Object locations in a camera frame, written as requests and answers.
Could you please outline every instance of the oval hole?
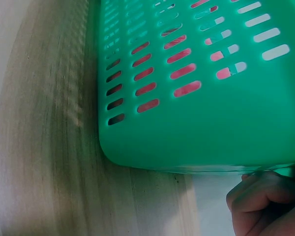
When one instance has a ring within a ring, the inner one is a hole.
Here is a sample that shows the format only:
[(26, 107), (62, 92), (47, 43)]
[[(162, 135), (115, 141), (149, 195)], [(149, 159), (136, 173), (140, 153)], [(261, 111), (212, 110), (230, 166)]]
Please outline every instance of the oval hole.
[(171, 56), (170, 58), (167, 59), (167, 63), (168, 64), (171, 64), (171, 63), (174, 63), (175, 61), (178, 61), (179, 59), (182, 59), (188, 55), (191, 54), (191, 49), (190, 48), (187, 48), (173, 56)]
[(218, 61), (224, 58), (224, 55), (221, 51), (211, 54), (211, 61)]
[(131, 54), (136, 54), (137, 52), (141, 51), (142, 49), (146, 48), (149, 45), (149, 42), (142, 44), (141, 46), (134, 49)]
[(116, 72), (115, 74), (109, 76), (109, 77), (107, 78), (106, 82), (108, 83), (108, 82), (110, 82), (111, 80), (114, 80), (115, 78), (119, 77), (120, 75), (121, 75), (121, 70), (118, 71), (118, 72)]
[(256, 26), (258, 24), (261, 24), (262, 22), (268, 21), (270, 19), (271, 19), (271, 17), (270, 17), (269, 14), (264, 14), (262, 16), (258, 16), (256, 18), (253, 18), (253, 19), (249, 20), (249, 21), (246, 21), (245, 25), (247, 27), (253, 27), (253, 26)]
[(110, 70), (111, 68), (113, 68), (114, 66), (118, 65), (120, 63), (120, 59), (117, 59), (115, 60), (113, 63), (109, 64), (107, 67), (106, 67), (106, 70)]
[(194, 4), (191, 5), (191, 8), (195, 8), (197, 6), (200, 6), (200, 5), (202, 5), (202, 4), (204, 4), (204, 3), (208, 2), (208, 1), (210, 1), (210, 0), (200, 0), (200, 1), (197, 1)]
[(283, 44), (276, 48), (272, 48), (264, 53), (262, 53), (262, 58), (264, 60), (273, 60), (275, 58), (281, 57), (290, 52), (290, 48), (287, 44)]
[(143, 62), (146, 62), (147, 60), (149, 60), (152, 57), (152, 54), (149, 53), (147, 55), (145, 55), (144, 57), (140, 58), (139, 60), (135, 61), (132, 65), (132, 67), (136, 67), (138, 65), (141, 65)]
[(184, 76), (184, 75), (186, 75), (186, 74), (191, 73), (191, 72), (194, 71), (195, 69), (196, 69), (196, 65), (195, 65), (194, 63), (189, 64), (189, 65), (187, 65), (187, 66), (185, 66), (185, 67), (183, 67), (183, 68), (181, 68), (181, 69), (179, 69), (179, 70), (173, 72), (173, 73), (171, 74), (171, 79), (172, 79), (172, 80), (178, 79), (178, 78), (180, 78), (181, 76)]
[(121, 88), (122, 88), (122, 84), (119, 84), (119, 85), (111, 88), (110, 90), (107, 91), (106, 96), (112, 95), (113, 93), (121, 90)]
[(159, 105), (159, 99), (154, 99), (138, 107), (137, 112), (142, 113)]
[(153, 67), (150, 67), (149, 69), (146, 69), (145, 71), (142, 71), (141, 73), (137, 74), (134, 77), (134, 81), (138, 81), (146, 76), (148, 76), (149, 74), (151, 74), (154, 71)]
[(121, 122), (123, 120), (124, 120), (124, 114), (120, 114), (118, 116), (115, 116), (115, 117), (109, 119), (108, 125), (117, 124), (117, 123), (119, 123), (119, 122)]
[(273, 38), (275, 36), (278, 36), (280, 34), (280, 30), (278, 28), (269, 29), (265, 32), (259, 33), (254, 36), (254, 41), (256, 43), (263, 42), (267, 39)]
[(161, 35), (162, 35), (162, 37), (165, 37), (165, 36), (175, 32), (175, 31), (177, 31), (181, 27), (182, 27), (182, 24), (175, 25), (175, 26), (170, 27), (169, 29), (165, 30), (164, 32), (162, 32)]
[(142, 94), (145, 94), (147, 92), (150, 92), (151, 90), (155, 89), (155, 87), (156, 87), (156, 83), (155, 82), (153, 82), (153, 83), (151, 83), (151, 84), (149, 84), (147, 86), (144, 86), (143, 88), (140, 88), (140, 89), (138, 89), (136, 91), (136, 96), (140, 96)]
[(176, 46), (177, 44), (185, 41), (186, 38), (187, 38), (187, 36), (184, 34), (183, 36), (180, 36), (180, 37), (174, 39), (173, 41), (165, 44), (164, 49), (166, 50), (166, 49), (172, 48), (173, 46)]
[(114, 102), (108, 104), (108, 106), (107, 106), (107, 110), (109, 111), (109, 110), (111, 110), (112, 108), (115, 108), (115, 107), (117, 107), (117, 106), (120, 106), (122, 103), (123, 103), (123, 98), (120, 98), (120, 99), (118, 99), (118, 100), (116, 100), (116, 101), (114, 101)]
[(201, 87), (200, 81), (191, 82), (185, 86), (182, 86), (182, 87), (176, 89), (174, 92), (174, 96), (175, 97), (185, 96), (191, 92), (198, 90), (200, 87)]
[(252, 3), (252, 4), (248, 5), (248, 6), (244, 6), (244, 7), (240, 8), (237, 12), (239, 14), (243, 14), (243, 13), (246, 13), (248, 11), (252, 11), (252, 10), (258, 8), (258, 7), (261, 7), (261, 3), (259, 1), (255, 2), (255, 3)]

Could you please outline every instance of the plastic basket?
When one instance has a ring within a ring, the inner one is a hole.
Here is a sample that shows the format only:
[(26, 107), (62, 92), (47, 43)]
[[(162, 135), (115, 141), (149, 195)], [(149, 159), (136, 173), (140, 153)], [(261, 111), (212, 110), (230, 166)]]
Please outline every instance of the plastic basket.
[(174, 172), (295, 163), (295, 0), (106, 0), (99, 138)]

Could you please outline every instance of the hand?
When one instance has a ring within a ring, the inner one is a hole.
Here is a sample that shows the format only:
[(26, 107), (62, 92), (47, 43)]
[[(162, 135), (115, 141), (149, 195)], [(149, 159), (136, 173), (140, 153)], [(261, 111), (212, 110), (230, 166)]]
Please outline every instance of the hand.
[(243, 175), (226, 197), (236, 236), (295, 236), (295, 181), (275, 172)]

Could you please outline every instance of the basket slot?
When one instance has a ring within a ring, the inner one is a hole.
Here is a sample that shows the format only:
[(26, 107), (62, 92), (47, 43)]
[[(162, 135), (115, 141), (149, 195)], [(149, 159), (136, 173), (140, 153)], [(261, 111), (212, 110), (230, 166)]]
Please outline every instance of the basket slot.
[(257, 35), (254, 36), (254, 41), (256, 43), (260, 43), (260, 42), (263, 42), (263, 41), (266, 41), (270, 38), (273, 38), (275, 36), (278, 36), (280, 34), (280, 30), (278, 28), (272, 28), (272, 29), (269, 29), (267, 31), (264, 31), (262, 33), (259, 33)]
[(134, 50), (132, 50), (131, 54), (134, 55), (134, 54), (138, 53), (139, 51), (141, 51), (144, 48), (146, 48), (148, 45), (149, 45), (149, 42), (145, 42), (144, 44), (142, 44), (139, 47), (137, 47)]
[(228, 67), (225, 67), (225, 68), (219, 70), (216, 73), (216, 77), (219, 80), (224, 80), (224, 79), (229, 78), (235, 74), (245, 71), (246, 69), (247, 69), (247, 64), (245, 62), (241, 61), (241, 62), (238, 62), (236, 64), (232, 64)]
[(239, 51), (239, 46), (237, 44), (233, 44), (233, 45), (226, 47), (220, 51), (212, 53), (210, 55), (210, 59), (211, 59), (211, 61), (218, 61), (218, 60), (221, 60), (221, 59), (223, 59), (231, 54), (234, 54), (238, 51)]
[(106, 96), (110, 96), (112, 94), (114, 94), (115, 92), (118, 92), (122, 89), (122, 84), (119, 84), (111, 89), (109, 89), (107, 92), (106, 92)]
[(170, 5), (167, 5), (165, 8), (163, 8), (162, 10), (159, 10), (157, 13), (156, 13), (156, 16), (160, 16), (162, 13), (165, 13), (171, 9), (173, 9), (175, 7), (175, 4), (172, 3)]
[(129, 10), (126, 13), (126, 16), (131, 16), (131, 15), (135, 14), (137, 11), (141, 10), (142, 7), (143, 7), (142, 3), (139, 4), (139, 5), (134, 6), (131, 10)]
[(257, 16), (255, 18), (249, 20), (249, 21), (246, 21), (245, 22), (245, 25), (247, 27), (253, 27), (253, 26), (256, 26), (258, 24), (261, 24), (261, 23), (263, 23), (265, 21), (268, 21), (270, 19), (271, 19), (270, 15), (266, 13), (266, 14), (263, 14), (261, 16)]
[(143, 16), (144, 16), (144, 12), (140, 12), (140, 13), (134, 15), (133, 17), (129, 18), (129, 20), (127, 21), (127, 25), (137, 22), (137, 20)]
[(159, 27), (168, 25), (172, 23), (172, 20), (176, 19), (179, 16), (178, 12), (168, 13), (162, 16), (162, 19), (158, 21), (157, 25)]
[(186, 66), (174, 71), (173, 73), (171, 73), (170, 78), (172, 80), (176, 80), (176, 79), (178, 79), (178, 78), (180, 78), (182, 76), (185, 76), (185, 75), (195, 71), (196, 68), (197, 68), (196, 64), (191, 63), (191, 64), (186, 65)]
[(137, 74), (134, 77), (134, 81), (138, 81), (138, 80), (141, 80), (141, 79), (145, 78), (146, 76), (152, 74), (153, 71), (154, 71), (154, 68), (153, 67), (150, 67), (148, 69), (145, 69), (144, 71), (140, 72), (139, 74)]
[(117, 115), (117, 116), (115, 116), (113, 118), (110, 118), (108, 120), (108, 125), (117, 124), (117, 123), (123, 121), (124, 118), (125, 118), (125, 115), (124, 114), (119, 114), (119, 115)]
[(125, 9), (129, 9), (132, 7), (134, 4), (137, 4), (140, 0), (132, 0), (130, 3), (128, 3), (125, 7)]
[(142, 104), (140, 105), (138, 108), (137, 108), (137, 112), (138, 113), (142, 113), (142, 112), (146, 112), (152, 108), (155, 108), (159, 105), (159, 99), (154, 99), (154, 100), (151, 100), (145, 104)]
[(206, 10), (202, 10), (202, 11), (200, 11), (200, 12), (194, 14), (194, 18), (195, 18), (196, 20), (199, 20), (199, 19), (201, 19), (201, 18), (203, 18), (203, 17), (205, 17), (205, 16), (208, 16), (209, 14), (211, 14), (211, 13), (217, 11), (217, 10), (218, 10), (218, 6), (210, 7), (210, 8), (208, 8), (208, 9), (206, 9)]
[(244, 7), (240, 8), (240, 9), (238, 9), (237, 12), (239, 14), (244, 14), (246, 12), (252, 11), (252, 10), (254, 10), (256, 8), (259, 8), (259, 7), (261, 7), (261, 3), (259, 1), (257, 1), (257, 2), (254, 2), (252, 4), (249, 4), (247, 6), (244, 6)]
[(198, 89), (201, 88), (201, 82), (196, 80), (196, 81), (193, 81), (187, 85), (184, 85), (180, 88), (177, 88), (175, 91), (174, 91), (174, 96), (175, 97), (182, 97), (182, 96), (185, 96), (189, 93), (192, 93), (194, 91), (197, 91)]
[(174, 39), (174, 40), (166, 43), (164, 45), (164, 49), (165, 50), (170, 49), (170, 48), (176, 46), (177, 44), (182, 43), (183, 41), (185, 41), (186, 38), (187, 38), (187, 36), (184, 34), (184, 35), (182, 35), (182, 36), (180, 36), (180, 37), (178, 37), (178, 38), (176, 38), (176, 39)]
[(116, 73), (114, 73), (113, 75), (109, 76), (107, 79), (106, 79), (106, 82), (110, 82), (116, 78), (118, 78), (119, 76), (121, 75), (121, 70), (117, 71)]
[(155, 88), (156, 88), (156, 83), (155, 82), (152, 82), (152, 83), (150, 83), (150, 84), (148, 84), (148, 85), (146, 85), (146, 86), (138, 89), (136, 91), (136, 96), (141, 96), (141, 95), (143, 95), (143, 94), (145, 94), (147, 92), (152, 91)]
[(290, 48), (287, 44), (280, 45), (278, 47), (272, 48), (268, 51), (262, 53), (262, 58), (264, 60), (273, 60), (275, 58), (281, 57), (290, 52)]
[(193, 4), (190, 5), (191, 8), (196, 8), (196, 7), (199, 7), (203, 4), (205, 4), (206, 2), (209, 2), (210, 0), (199, 0), (199, 1), (196, 1), (194, 2)]
[(131, 28), (128, 30), (128, 34), (131, 34), (131, 33), (133, 33), (134, 31), (140, 29), (140, 28), (143, 27), (146, 23), (147, 23), (146, 21), (142, 21), (142, 22), (140, 22), (139, 24), (137, 24), (136, 26), (131, 27)]
[(123, 103), (123, 98), (120, 98), (120, 99), (118, 99), (118, 100), (116, 100), (116, 101), (114, 101), (114, 102), (111, 102), (111, 103), (108, 104), (108, 106), (107, 106), (107, 111), (109, 111), (109, 110), (111, 110), (111, 109), (113, 109), (113, 108), (115, 108), (115, 107), (120, 106), (122, 103)]
[(190, 54), (191, 54), (191, 49), (186, 48), (183, 51), (181, 51), (179, 53), (176, 53), (173, 56), (169, 57), (167, 59), (167, 63), (168, 64), (174, 63), (174, 62), (176, 62), (176, 61), (178, 61), (178, 60), (180, 60), (180, 59), (182, 59), (182, 58), (184, 58), (184, 57), (186, 57), (186, 56), (188, 56)]
[(141, 57), (140, 59), (138, 59), (137, 61), (135, 61), (135, 62), (132, 64), (132, 67), (136, 67), (136, 66), (138, 66), (138, 65), (141, 65), (142, 63), (144, 63), (144, 62), (146, 62), (147, 60), (149, 60), (151, 57), (152, 57), (152, 54), (151, 54), (151, 53), (145, 55), (144, 57)]
[(111, 68), (113, 68), (113, 67), (115, 67), (116, 65), (118, 65), (120, 62), (121, 62), (120, 59), (115, 60), (113, 63), (109, 64), (109, 65), (106, 67), (106, 70), (110, 70)]

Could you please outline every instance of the wood grain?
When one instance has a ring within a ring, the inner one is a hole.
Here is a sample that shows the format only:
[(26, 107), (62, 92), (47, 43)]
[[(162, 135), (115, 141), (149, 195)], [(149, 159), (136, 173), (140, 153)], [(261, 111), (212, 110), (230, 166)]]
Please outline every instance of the wood grain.
[(100, 149), (99, 2), (0, 0), (0, 12), (0, 235), (199, 236), (190, 176)]

